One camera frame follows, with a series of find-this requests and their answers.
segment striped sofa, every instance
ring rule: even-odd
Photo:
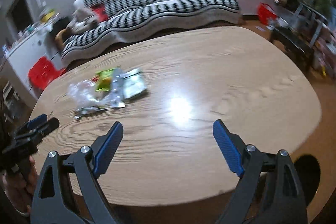
[[[93,58],[116,42],[138,42],[168,28],[193,29],[225,20],[238,23],[237,0],[76,0],[75,8],[103,4],[109,19],[64,42],[62,62]]]

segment wooden table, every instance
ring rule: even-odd
[[[142,68],[149,94],[76,121],[69,84],[119,65]],[[294,63],[259,35],[232,26],[155,38],[85,63],[46,88],[31,118],[42,113],[57,117],[60,127],[39,146],[38,171],[50,150],[75,152],[115,121],[123,124],[124,139],[99,183],[110,203],[134,206],[190,202],[236,186],[212,136],[216,119],[261,151],[292,153],[321,116]]]

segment red cushion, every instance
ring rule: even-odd
[[[109,17],[105,13],[105,7],[103,4],[94,5],[91,7],[91,9],[98,15],[100,22],[103,22],[109,19]]]

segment human hand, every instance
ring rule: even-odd
[[[30,213],[32,196],[34,194],[38,175],[35,169],[35,160],[29,157],[31,170],[28,176],[29,182],[23,179],[21,173],[9,175],[7,172],[2,177],[5,193],[13,206],[22,213]]]

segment white cabinet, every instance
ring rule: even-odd
[[[63,68],[60,54],[46,31],[40,30],[28,36],[13,47],[2,66],[1,75],[13,85],[20,98],[31,109],[34,108],[41,91],[32,87],[28,72],[34,64],[45,56],[57,70]]]

